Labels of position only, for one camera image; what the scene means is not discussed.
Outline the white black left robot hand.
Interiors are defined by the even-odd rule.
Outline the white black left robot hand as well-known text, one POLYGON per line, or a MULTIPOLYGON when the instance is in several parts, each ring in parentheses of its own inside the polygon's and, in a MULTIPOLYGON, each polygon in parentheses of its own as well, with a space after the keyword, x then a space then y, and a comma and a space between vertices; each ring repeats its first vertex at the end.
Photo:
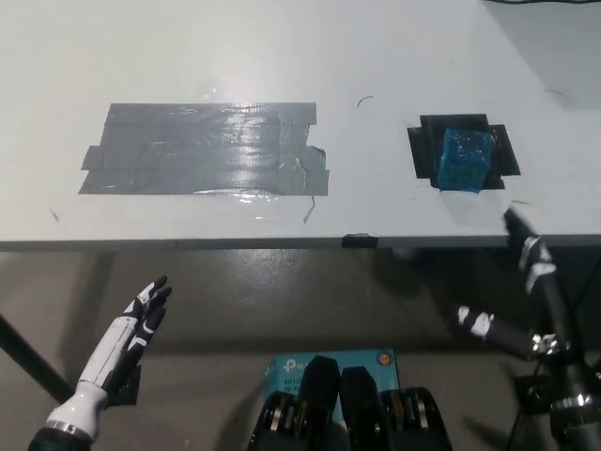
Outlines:
POLYGON ((172 289, 162 276, 140 291, 94 348, 74 394, 52 411, 46 426, 94 442, 100 413, 139 364, 164 318, 172 289))

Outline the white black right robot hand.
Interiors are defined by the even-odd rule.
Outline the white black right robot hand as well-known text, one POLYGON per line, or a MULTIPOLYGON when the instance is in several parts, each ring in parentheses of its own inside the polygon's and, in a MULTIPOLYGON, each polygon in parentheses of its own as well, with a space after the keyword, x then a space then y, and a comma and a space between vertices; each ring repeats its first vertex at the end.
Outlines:
POLYGON ((526 333, 500 317, 467 305, 452 306, 453 322, 463 331, 548 371, 550 409, 600 407, 600 380, 584 359, 577 320, 563 295, 557 265, 540 235, 513 209, 503 214, 508 249, 524 277, 526 294, 543 303, 547 331, 526 333))

